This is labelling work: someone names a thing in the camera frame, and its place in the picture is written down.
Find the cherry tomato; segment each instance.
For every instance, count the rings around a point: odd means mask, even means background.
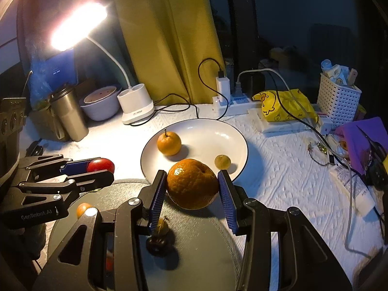
[[[108,160],[102,157],[100,159],[96,159],[90,162],[86,169],[88,173],[102,171],[102,170],[108,170],[113,174],[114,173],[113,162],[111,160]]]
[[[84,203],[81,203],[78,207],[77,207],[77,219],[79,219],[81,217],[81,215],[84,214],[84,212],[91,208],[92,206],[86,202]]]

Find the red tomato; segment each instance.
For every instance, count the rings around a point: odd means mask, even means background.
[[[114,173],[113,162],[111,160],[108,160],[102,157],[101,159],[96,159],[90,162],[86,169],[88,173],[102,171],[102,170],[108,170],[113,174]]]

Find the power strip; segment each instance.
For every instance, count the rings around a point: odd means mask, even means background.
[[[243,115],[248,113],[251,108],[261,107],[260,101],[252,101],[248,96],[243,94],[241,97],[230,96],[228,111],[225,116]],[[221,104],[218,96],[213,97],[213,110],[220,117],[226,109],[226,104]]]

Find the mandarin orange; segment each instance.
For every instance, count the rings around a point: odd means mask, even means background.
[[[184,209],[206,207],[213,201],[218,188],[216,175],[207,165],[197,160],[181,160],[168,171],[168,195]]]
[[[156,145],[158,146],[158,150],[164,155],[175,155],[180,151],[182,142],[175,132],[165,129],[158,137]]]

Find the white lamp base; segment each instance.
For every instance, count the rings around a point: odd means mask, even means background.
[[[149,97],[144,84],[137,84],[132,88],[125,89],[117,95],[117,98],[124,112],[121,119],[124,124],[143,119],[155,110],[154,102]]]
[[[137,111],[134,111],[132,113],[123,113],[123,117],[121,118],[121,120],[123,121],[123,124],[131,124],[135,121],[148,117],[154,112],[154,110],[154,102],[152,102],[148,106],[138,109]]]

